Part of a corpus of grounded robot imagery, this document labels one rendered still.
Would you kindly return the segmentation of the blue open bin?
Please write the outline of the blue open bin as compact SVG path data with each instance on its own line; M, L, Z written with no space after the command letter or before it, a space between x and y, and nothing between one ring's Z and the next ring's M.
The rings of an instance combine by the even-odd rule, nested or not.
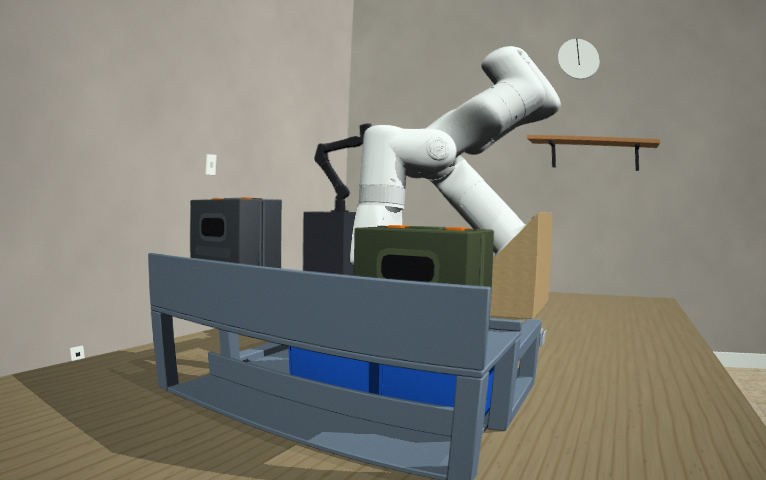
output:
M485 416L490 409L494 366L489 370ZM454 407L456 375L379 366L379 395Z
M379 395L379 364L288 348L290 374Z

